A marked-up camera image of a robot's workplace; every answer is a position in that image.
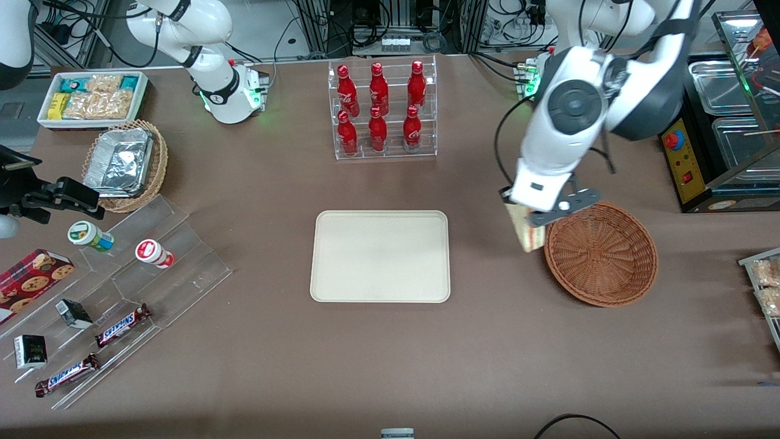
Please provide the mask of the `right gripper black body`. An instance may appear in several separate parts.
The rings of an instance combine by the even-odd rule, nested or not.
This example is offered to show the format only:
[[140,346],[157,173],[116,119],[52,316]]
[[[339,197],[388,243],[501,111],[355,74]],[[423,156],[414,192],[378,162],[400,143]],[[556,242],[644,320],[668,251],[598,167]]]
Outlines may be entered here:
[[21,205],[27,199],[37,199],[43,183],[37,178],[34,166],[42,160],[11,150],[1,145],[1,209],[8,212],[12,205]]

